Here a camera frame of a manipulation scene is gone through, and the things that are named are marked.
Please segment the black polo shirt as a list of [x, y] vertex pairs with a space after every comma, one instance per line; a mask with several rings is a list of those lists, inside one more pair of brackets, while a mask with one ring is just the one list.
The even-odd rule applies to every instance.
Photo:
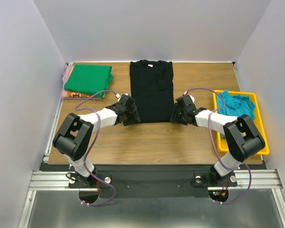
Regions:
[[174, 109], [172, 62], [131, 62], [130, 84], [141, 123], [170, 121]]

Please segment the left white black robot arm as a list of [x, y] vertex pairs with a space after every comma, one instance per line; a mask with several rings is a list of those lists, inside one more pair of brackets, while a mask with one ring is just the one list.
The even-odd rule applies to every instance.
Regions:
[[68, 114], [52, 141], [53, 147], [68, 159], [75, 170], [77, 176], [68, 178], [85, 187], [92, 187], [96, 183], [95, 166], [87, 158], [92, 134], [95, 133], [97, 137], [104, 127], [140, 122], [134, 98], [128, 94], [117, 97], [117, 103], [100, 111], [92, 110], [84, 115]]

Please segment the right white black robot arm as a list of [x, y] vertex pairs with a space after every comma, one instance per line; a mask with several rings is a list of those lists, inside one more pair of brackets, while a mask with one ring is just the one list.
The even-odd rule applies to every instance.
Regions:
[[225, 136], [228, 152], [218, 158], [210, 168], [209, 181], [220, 185], [246, 159], [264, 149], [266, 142], [250, 116], [227, 116], [206, 108], [197, 108], [194, 97], [183, 95], [176, 99], [171, 121], [182, 125], [208, 128], [209, 134], [216, 131]]

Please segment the folded green t shirt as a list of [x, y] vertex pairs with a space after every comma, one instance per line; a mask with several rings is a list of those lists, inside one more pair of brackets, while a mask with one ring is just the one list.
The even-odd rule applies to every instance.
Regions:
[[77, 64], [71, 69], [64, 89], [85, 95], [109, 90], [113, 80], [112, 66]]

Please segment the yellow plastic tray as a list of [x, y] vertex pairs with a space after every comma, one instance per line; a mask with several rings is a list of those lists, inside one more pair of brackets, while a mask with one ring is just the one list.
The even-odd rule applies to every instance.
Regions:
[[[214, 103], [214, 108], [223, 108], [225, 106], [225, 102], [223, 98], [220, 96], [220, 93], [222, 93], [223, 90], [216, 90], [217, 95], [213, 95], [213, 103]], [[257, 96], [254, 93], [248, 93], [248, 92], [238, 92], [238, 91], [229, 91], [230, 95], [249, 95], [249, 100], [252, 101], [256, 108], [254, 110], [255, 118], [253, 120], [254, 124], [256, 125], [257, 129], [261, 133], [261, 136], [263, 137], [264, 141], [266, 142], [266, 133], [265, 129], [263, 126], [263, 121], [260, 113], [260, 109], [258, 106], [258, 101], [257, 101]]]

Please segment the crumpled teal t shirt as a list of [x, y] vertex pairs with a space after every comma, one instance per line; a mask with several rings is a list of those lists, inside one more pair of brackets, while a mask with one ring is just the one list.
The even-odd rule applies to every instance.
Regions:
[[220, 96], [223, 98], [225, 106], [218, 110], [219, 114], [237, 117], [246, 114], [254, 120], [256, 106], [249, 100], [249, 95], [230, 95], [229, 91], [225, 90], [220, 93]]

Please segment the folded orange patterned t shirt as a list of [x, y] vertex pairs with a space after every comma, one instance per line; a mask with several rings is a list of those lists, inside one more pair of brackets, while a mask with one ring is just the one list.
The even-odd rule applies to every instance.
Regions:
[[91, 95], [86, 95], [83, 93], [67, 91], [67, 90], [63, 90], [61, 94], [62, 99], [87, 99], [90, 97]]

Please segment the folded pink t shirt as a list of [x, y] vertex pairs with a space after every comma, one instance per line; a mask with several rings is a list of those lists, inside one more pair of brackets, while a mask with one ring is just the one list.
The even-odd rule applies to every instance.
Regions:
[[69, 76], [71, 72], [73, 71], [74, 67], [73, 66], [68, 66], [66, 69], [66, 76]]

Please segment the folded lilac t shirt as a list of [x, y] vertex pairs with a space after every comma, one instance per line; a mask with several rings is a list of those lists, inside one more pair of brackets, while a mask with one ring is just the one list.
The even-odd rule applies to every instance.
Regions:
[[68, 68], [65, 70], [65, 72], [63, 73], [63, 76], [62, 76], [62, 82], [63, 82], [63, 84], [65, 83], [67, 74], [68, 74]]

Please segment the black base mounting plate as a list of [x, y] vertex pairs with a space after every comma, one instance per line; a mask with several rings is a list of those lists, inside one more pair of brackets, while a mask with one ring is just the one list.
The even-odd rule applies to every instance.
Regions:
[[98, 165], [94, 176], [66, 174], [69, 188], [79, 189], [82, 200], [97, 198], [196, 197], [226, 200], [228, 189], [237, 186], [235, 174], [225, 177], [211, 165]]

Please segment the aluminium extrusion rail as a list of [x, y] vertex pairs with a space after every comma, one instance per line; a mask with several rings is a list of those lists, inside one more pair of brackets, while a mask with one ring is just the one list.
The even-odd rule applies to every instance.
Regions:
[[[39, 190], [84, 190], [71, 185], [66, 177], [66, 171], [35, 171], [31, 175], [28, 189], [30, 191]], [[252, 170], [252, 178], [249, 178], [248, 171], [237, 170], [235, 177], [237, 186], [228, 185], [229, 189], [246, 189], [251, 181], [251, 189], [282, 189], [279, 174], [277, 170]]]

